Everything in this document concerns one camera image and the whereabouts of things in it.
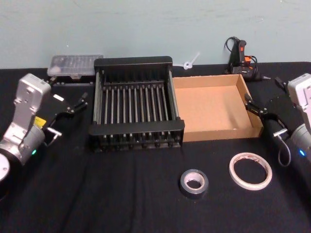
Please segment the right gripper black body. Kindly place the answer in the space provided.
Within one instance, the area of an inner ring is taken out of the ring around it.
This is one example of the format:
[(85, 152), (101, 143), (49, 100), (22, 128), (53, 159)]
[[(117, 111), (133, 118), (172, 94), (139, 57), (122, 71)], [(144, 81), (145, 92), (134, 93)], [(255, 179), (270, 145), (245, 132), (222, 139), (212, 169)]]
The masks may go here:
[(290, 138), (294, 131), (298, 128), (298, 110), (294, 107), (290, 97), (287, 95), (279, 95), (269, 100), (264, 106), (268, 114), (262, 120), (265, 131), (275, 141), (284, 145), (273, 134), (279, 131), (283, 132), (279, 135), (284, 143), (290, 145)]

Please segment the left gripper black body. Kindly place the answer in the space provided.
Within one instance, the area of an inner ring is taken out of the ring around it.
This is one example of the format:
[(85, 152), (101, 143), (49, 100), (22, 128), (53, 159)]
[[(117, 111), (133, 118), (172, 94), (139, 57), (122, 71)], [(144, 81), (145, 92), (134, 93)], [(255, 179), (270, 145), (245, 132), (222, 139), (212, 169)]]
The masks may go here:
[(50, 94), (43, 100), (35, 116), (35, 126), (43, 131), (45, 146), (50, 146), (57, 138), (62, 136), (62, 133), (53, 129), (52, 126), (60, 119), (73, 117), (66, 113), (68, 107), (72, 106), (57, 94)]

